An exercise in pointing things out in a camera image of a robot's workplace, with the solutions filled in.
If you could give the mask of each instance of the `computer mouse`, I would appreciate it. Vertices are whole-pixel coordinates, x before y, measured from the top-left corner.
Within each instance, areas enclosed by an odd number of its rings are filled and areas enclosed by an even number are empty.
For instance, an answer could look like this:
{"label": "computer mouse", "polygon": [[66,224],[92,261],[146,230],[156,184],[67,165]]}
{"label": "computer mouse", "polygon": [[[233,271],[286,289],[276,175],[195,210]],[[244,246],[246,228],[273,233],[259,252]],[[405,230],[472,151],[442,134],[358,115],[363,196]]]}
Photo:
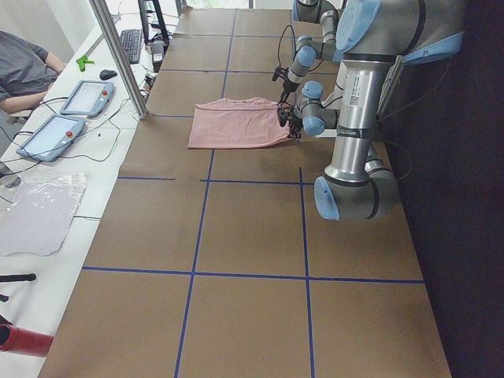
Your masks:
{"label": "computer mouse", "polygon": [[104,69],[100,72],[101,80],[112,79],[114,76],[117,76],[117,72],[113,71],[112,69]]}

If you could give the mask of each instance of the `pink cloth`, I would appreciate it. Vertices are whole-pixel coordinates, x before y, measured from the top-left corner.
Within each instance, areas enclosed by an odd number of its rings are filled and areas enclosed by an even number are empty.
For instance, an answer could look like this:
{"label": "pink cloth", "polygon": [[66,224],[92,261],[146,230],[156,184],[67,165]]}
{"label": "pink cloth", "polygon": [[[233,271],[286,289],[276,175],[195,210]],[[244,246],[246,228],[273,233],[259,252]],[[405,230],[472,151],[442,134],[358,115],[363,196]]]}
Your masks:
{"label": "pink cloth", "polygon": [[196,105],[189,148],[257,148],[289,140],[282,128],[276,102],[263,98],[221,98]]}

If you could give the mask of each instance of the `keyboard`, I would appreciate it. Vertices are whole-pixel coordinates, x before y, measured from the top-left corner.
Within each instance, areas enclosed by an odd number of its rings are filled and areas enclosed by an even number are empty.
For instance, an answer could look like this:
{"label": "keyboard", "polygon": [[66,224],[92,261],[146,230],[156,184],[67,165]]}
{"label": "keyboard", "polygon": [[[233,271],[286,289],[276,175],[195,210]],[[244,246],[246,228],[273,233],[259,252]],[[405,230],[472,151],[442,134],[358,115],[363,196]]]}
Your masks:
{"label": "keyboard", "polygon": [[140,49],[142,47],[142,31],[139,29],[127,29],[120,33],[120,43],[130,64],[140,61]]}

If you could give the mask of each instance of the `white table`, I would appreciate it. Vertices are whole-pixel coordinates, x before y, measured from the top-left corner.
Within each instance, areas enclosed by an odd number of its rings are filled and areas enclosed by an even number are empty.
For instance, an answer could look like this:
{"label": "white table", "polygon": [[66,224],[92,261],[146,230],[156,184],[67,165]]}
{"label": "white table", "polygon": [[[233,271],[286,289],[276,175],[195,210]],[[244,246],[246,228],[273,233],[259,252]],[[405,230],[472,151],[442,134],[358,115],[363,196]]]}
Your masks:
{"label": "white table", "polygon": [[[137,15],[122,16],[117,23],[120,31],[125,28],[140,28]],[[76,51],[72,60],[52,86],[45,100],[69,96],[79,80],[99,80],[99,73],[103,69],[117,70],[105,40],[91,53],[90,59],[94,64],[87,64],[86,71],[80,72],[75,63],[102,34],[96,27],[86,38],[82,46]],[[132,65],[137,83],[142,82],[151,69],[150,55],[143,50],[140,64]],[[128,98],[128,93],[119,76],[112,78],[115,84],[115,94],[103,114],[95,120],[89,121],[84,131],[101,124],[111,114],[116,112],[120,104]],[[50,106],[58,111],[63,104],[51,102]],[[46,106],[40,106],[23,126],[22,131],[33,132],[44,122],[52,111]],[[34,169],[67,173],[84,172],[87,175],[87,189],[76,215],[85,217],[101,217],[109,200],[113,185],[116,182],[119,167],[128,151],[129,144],[135,133],[138,117],[131,102],[114,118],[113,122],[120,128],[117,145],[110,157],[104,162],[92,161],[86,157],[74,159],[57,159],[51,163],[41,163]],[[65,156],[86,154],[93,158],[103,159],[112,149],[118,130],[109,122],[99,129],[79,138],[65,152]],[[19,135],[15,141],[22,143],[27,136]],[[18,159],[17,146],[11,144],[1,160]],[[19,160],[7,163],[13,171],[20,171],[33,165],[34,162]],[[0,187],[0,195],[11,199],[16,189]],[[0,201],[0,222],[6,215],[8,203]],[[59,253],[48,257],[38,257],[31,254],[17,254],[6,258],[0,257],[0,275],[22,274],[34,272],[37,279],[33,282],[0,283],[0,293],[10,296],[6,303],[0,303],[0,314],[20,328],[35,332],[55,335],[57,327],[72,294],[82,264],[98,228],[99,220],[74,218],[69,233]],[[0,376],[29,378],[37,377],[43,366],[44,358],[35,358],[19,354],[0,353]]]}

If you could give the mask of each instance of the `black wall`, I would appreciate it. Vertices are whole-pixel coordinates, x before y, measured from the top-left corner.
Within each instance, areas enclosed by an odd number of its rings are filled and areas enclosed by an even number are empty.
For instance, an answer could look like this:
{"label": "black wall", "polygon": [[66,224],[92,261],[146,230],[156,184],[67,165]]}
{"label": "black wall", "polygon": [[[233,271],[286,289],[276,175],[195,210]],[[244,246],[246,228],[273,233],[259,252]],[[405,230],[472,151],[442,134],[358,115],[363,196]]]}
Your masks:
{"label": "black wall", "polygon": [[[504,377],[503,10],[469,2],[439,88],[383,124],[411,154],[400,192],[454,378]],[[387,112],[429,92],[447,63],[408,68]],[[407,157],[387,148],[400,176]]]}

